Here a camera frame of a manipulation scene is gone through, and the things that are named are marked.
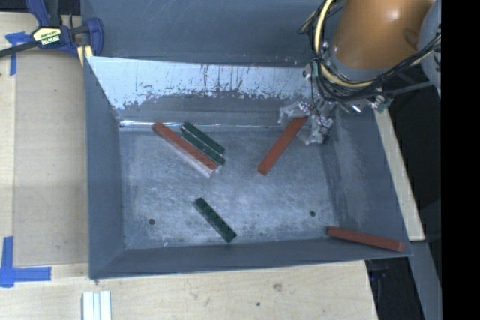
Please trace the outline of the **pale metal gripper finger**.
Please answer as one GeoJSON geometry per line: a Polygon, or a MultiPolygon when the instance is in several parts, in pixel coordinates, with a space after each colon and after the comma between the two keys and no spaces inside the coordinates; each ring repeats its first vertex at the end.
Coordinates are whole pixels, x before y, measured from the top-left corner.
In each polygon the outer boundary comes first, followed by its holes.
{"type": "Polygon", "coordinates": [[[308,117],[312,112],[312,106],[303,101],[303,100],[298,100],[295,102],[292,102],[286,106],[282,106],[279,108],[279,123],[285,122],[287,119],[291,118],[304,118],[308,117]]]}
{"type": "Polygon", "coordinates": [[[317,120],[309,119],[298,138],[306,145],[323,145],[329,140],[330,128],[317,120]]]}

